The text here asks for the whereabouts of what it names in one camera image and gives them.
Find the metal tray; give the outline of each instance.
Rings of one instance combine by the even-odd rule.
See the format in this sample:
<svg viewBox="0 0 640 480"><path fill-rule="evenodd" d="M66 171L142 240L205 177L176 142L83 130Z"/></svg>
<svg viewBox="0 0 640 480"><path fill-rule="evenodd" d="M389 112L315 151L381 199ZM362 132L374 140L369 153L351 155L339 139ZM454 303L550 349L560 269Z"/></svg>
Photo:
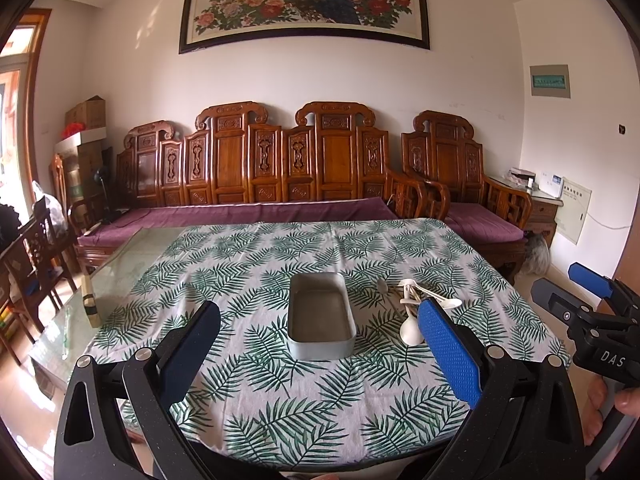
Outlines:
<svg viewBox="0 0 640 480"><path fill-rule="evenodd" d="M344 278L337 272L294 274L289 283L287 343L300 361L351 355L356 325Z"/></svg>

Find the tile floor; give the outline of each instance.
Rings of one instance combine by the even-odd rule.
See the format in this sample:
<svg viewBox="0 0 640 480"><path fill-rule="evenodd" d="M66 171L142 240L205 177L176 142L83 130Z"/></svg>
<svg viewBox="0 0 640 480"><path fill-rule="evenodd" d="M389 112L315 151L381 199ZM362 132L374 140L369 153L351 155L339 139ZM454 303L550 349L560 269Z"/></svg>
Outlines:
<svg viewBox="0 0 640 480"><path fill-rule="evenodd" d="M564 325L531 301L530 288L535 279L535 276L519 276L516 288L554 333L566 342ZM63 302L71 296L71 290L66 283L58 285L58 293ZM40 318L44 325L47 325L54 314L52 304L46 300L40 307ZM36 336L33 327L31 333ZM574 349L570 341L566 344L570 351ZM57 390L50 400L39 391L33 379L30 361L27 359L31 344L22 333L18 332L14 336L12 345L23 364L17 367L7 352L0 354L0 416L34 468L40 472L44 480L52 480L56 428L63 394ZM586 386L591 374L572 366L569 376L578 406L581 407L586 400ZM145 472L150 474L152 462L148 448L144 445L134 448Z"/></svg>

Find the purple cushion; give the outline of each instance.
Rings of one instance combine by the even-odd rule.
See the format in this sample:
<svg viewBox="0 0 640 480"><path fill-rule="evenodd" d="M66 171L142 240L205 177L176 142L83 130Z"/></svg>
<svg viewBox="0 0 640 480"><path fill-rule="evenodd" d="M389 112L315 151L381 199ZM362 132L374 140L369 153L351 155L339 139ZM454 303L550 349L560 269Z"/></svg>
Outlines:
<svg viewBox="0 0 640 480"><path fill-rule="evenodd" d="M480 204L453 202L444 222L469 244L517 242L524 237L521 229Z"/></svg>
<svg viewBox="0 0 640 480"><path fill-rule="evenodd" d="M142 228L188 227L255 222L337 222L395 220L398 217L381 198L334 202L286 202L233 205L189 205L133 209L113 224L99 227L78 245L118 247Z"/></svg>

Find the framed painting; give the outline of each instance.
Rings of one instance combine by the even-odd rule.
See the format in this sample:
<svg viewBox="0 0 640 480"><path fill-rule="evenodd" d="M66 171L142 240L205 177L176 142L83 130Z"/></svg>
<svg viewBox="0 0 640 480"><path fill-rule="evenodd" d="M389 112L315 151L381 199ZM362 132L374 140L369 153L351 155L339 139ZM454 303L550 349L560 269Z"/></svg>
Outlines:
<svg viewBox="0 0 640 480"><path fill-rule="evenodd" d="M352 36L429 48L426 0L185 0L180 53L274 36Z"/></svg>

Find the wooden nightstand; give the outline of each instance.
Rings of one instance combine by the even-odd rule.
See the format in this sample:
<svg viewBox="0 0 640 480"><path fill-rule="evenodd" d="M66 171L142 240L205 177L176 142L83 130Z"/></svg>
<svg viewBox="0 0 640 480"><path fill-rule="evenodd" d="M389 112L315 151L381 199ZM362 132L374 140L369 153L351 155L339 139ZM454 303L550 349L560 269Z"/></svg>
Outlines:
<svg viewBox="0 0 640 480"><path fill-rule="evenodd" d="M559 207L562 207L562 200L553 198L540 190L530 190L516 186L510 180L500 176L491 176L490 178L513 189L526 190L531 195L533 208L531 209L529 220L524 226L524 232L526 234L542 234L545 237L546 244L551 246L551 240L554 239L556 234L556 212Z"/></svg>

